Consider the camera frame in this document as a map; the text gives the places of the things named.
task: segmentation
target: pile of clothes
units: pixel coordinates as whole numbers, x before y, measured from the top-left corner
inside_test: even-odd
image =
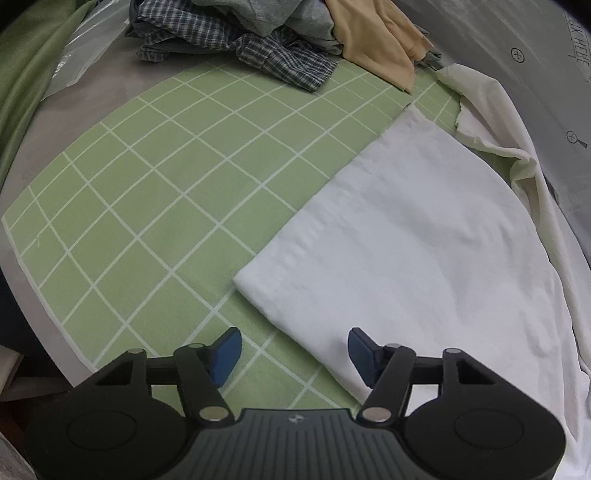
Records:
[[[315,91],[340,54],[410,91],[414,62],[433,48],[391,0],[132,0],[127,36],[142,60],[169,53],[232,51],[297,87]]]

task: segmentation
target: white towel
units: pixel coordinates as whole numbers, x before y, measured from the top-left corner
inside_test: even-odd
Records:
[[[419,355],[464,349],[562,422],[556,478],[586,477],[589,377],[561,278],[519,198],[415,107],[234,282],[360,402],[368,389],[347,355],[352,327]]]

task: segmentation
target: metal pin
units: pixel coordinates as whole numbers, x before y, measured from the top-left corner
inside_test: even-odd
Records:
[[[392,412],[383,407],[369,407],[361,412],[361,416],[373,423],[383,423],[390,419]]]
[[[207,421],[221,421],[227,418],[228,415],[230,415],[230,412],[224,407],[211,406],[199,410],[199,416]]]

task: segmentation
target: plastic bag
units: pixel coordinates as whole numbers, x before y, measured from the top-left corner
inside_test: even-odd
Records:
[[[129,23],[129,0],[97,5],[70,37],[43,98],[74,85]]]

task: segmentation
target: beige fabric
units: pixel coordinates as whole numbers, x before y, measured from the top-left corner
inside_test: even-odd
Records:
[[[326,0],[326,5],[343,57],[398,88],[413,88],[413,61],[433,45],[391,0]]]

